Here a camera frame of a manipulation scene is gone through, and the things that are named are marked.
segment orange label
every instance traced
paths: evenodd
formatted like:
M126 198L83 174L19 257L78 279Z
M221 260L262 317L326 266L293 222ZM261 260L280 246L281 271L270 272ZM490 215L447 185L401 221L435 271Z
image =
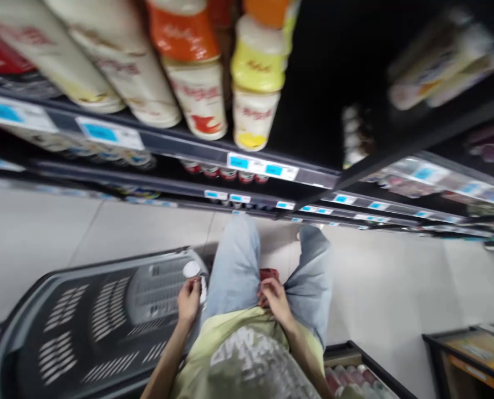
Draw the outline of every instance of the orange label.
M171 14L149 2L151 34L160 54L181 62L217 58L219 47L213 36L208 11L192 16Z

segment black shopping basket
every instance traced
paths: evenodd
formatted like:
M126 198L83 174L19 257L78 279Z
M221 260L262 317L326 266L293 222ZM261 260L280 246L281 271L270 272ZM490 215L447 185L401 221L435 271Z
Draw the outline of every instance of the black shopping basket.
M0 333L0 399L141 392L175 328L190 261L208 277L188 248L43 277Z

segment grout line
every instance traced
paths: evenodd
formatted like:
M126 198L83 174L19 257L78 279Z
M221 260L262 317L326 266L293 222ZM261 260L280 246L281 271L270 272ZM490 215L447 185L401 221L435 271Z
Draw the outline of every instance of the grout line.
M68 267L73 267L73 260L75 259L75 257L77 256L77 253L79 252L79 249L80 249L80 246L84 243L84 241L86 240L86 238L88 237L88 234L91 230L91 227L93 226L93 223L95 222L95 219L97 219L97 216L99 215L99 212L101 210L101 208L103 207L103 204L105 203L105 199L103 199L101 201L101 203L99 204L99 206L97 207L97 210L95 211L94 215L93 215L93 218L91 218L91 222L90 222L90 225L88 226L88 228L86 229L86 232L83 234L82 238L80 239L79 243L77 244L77 247L75 248L75 251L73 252L73 255L71 255L71 259L69 259L69 265Z

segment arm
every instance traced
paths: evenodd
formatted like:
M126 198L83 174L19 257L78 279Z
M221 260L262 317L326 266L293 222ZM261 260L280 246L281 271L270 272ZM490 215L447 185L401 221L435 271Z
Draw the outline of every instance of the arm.
M286 333L291 355L315 387L319 396L322 399L333 399L334 395L324 378L324 373L308 347L298 322L291 313L283 285L275 278L265 279L261 282L259 296L258 305L268 304L271 307L274 317Z
M179 369L187 336L197 317L200 297L200 278L195 277L186 280L177 298L179 322L173 331L173 335L169 338L164 352L160 356L160 361L152 372L149 383L141 394L140 399L167 399L169 397L173 381Z

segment hand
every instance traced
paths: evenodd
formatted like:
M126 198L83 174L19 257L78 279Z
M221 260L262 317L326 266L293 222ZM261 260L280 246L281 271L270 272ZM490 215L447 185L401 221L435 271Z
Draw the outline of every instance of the hand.
M179 322L187 322L190 326L193 324L197 317L200 298L201 278L193 277L186 280L176 298L179 305Z
M274 317L284 328L291 327L295 319L287 302L284 286L274 277L262 281L259 285L258 306L271 308Z

